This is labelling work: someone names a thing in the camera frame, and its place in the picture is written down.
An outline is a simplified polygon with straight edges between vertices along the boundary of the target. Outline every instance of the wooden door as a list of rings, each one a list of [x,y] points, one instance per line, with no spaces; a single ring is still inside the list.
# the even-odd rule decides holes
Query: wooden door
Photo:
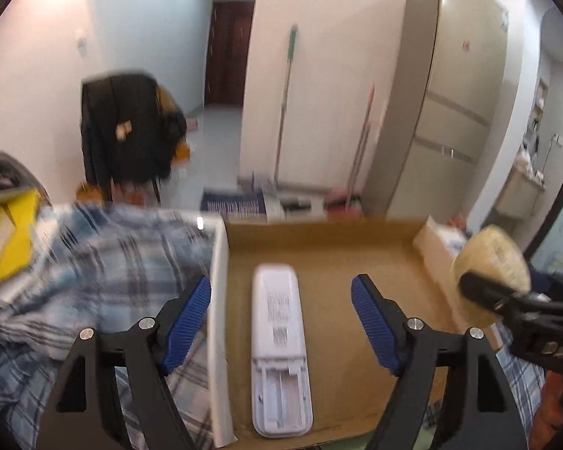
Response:
[[[205,104],[244,103],[254,1],[213,4],[206,59]]]

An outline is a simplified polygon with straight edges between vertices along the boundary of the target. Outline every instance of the blue gripper pad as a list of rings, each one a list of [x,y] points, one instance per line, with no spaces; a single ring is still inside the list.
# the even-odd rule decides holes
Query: blue gripper pad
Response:
[[[211,283],[203,277],[167,335],[167,352],[160,365],[170,374],[184,363],[211,302]]]
[[[351,298],[379,364],[398,376],[403,363],[397,354],[396,338],[361,276],[352,280]]]

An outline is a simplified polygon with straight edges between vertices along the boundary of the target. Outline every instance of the green mop handle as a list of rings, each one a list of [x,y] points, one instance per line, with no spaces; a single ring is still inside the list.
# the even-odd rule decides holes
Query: green mop handle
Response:
[[[281,118],[280,127],[277,134],[277,151],[275,153],[275,173],[273,175],[273,182],[275,189],[277,189],[277,180],[280,172],[280,158],[282,156],[282,139],[283,129],[286,122],[286,112],[288,111],[288,92],[290,91],[290,76],[292,74],[292,64],[294,62],[294,51],[296,49],[296,37],[298,34],[298,25],[293,25],[290,30],[290,43],[288,45],[288,65],[286,68],[286,83],[283,91],[283,100],[281,102]]]

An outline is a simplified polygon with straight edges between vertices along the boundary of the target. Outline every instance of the plaid shirt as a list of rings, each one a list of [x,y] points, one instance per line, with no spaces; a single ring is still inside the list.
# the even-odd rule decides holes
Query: plaid shirt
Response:
[[[80,205],[58,225],[49,248],[7,281],[23,288],[0,311],[0,416],[24,450],[35,446],[51,388],[83,328],[125,331],[210,269],[211,238],[175,211]],[[116,377],[129,438],[143,450],[125,369]],[[167,384],[197,448],[211,448],[206,329]]]

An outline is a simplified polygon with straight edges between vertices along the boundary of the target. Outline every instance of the blue mat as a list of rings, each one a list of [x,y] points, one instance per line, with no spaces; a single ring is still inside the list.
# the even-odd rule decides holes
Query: blue mat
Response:
[[[221,194],[205,191],[202,195],[200,211],[238,218],[256,218],[267,213],[262,192]]]

